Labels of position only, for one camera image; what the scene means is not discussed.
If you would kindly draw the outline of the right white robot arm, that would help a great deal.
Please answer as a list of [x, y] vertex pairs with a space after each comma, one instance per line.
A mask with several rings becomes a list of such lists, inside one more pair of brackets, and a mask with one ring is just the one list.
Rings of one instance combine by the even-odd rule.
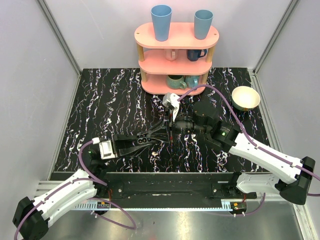
[[259, 142], [240, 126], [222, 121], [208, 102], [194, 103], [192, 116], [178, 115], [180, 103], [177, 100], [165, 101], [164, 105], [169, 112], [149, 130], [149, 138], [161, 129], [165, 129], [165, 140], [174, 133], [196, 134], [208, 148], [239, 156], [268, 170], [268, 173], [237, 173], [235, 181], [227, 185], [230, 197], [236, 199], [244, 193], [260, 191], [278, 194], [296, 205], [306, 203], [315, 160], [308, 156], [289, 156]]

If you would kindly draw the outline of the black earbud charging case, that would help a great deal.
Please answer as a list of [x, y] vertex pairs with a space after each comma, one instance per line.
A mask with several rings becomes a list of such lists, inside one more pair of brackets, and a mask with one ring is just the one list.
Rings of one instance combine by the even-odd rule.
[[146, 144], [151, 144], [154, 141], [151, 138], [148, 138], [146, 136], [138, 136], [136, 142], [138, 145], [146, 145]]

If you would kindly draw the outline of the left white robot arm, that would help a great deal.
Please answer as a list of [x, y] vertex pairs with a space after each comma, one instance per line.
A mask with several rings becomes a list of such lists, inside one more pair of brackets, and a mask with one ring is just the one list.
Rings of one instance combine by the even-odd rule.
[[24, 240], [40, 240], [55, 221], [77, 205], [87, 200], [103, 202], [105, 197], [111, 197], [107, 181], [98, 178], [83, 161], [83, 150], [89, 145], [98, 145], [102, 159], [117, 156], [111, 140], [95, 137], [83, 144], [78, 154], [80, 169], [43, 195], [34, 199], [25, 197], [18, 202], [12, 220], [16, 226], [13, 237], [15, 240], [19, 237]]

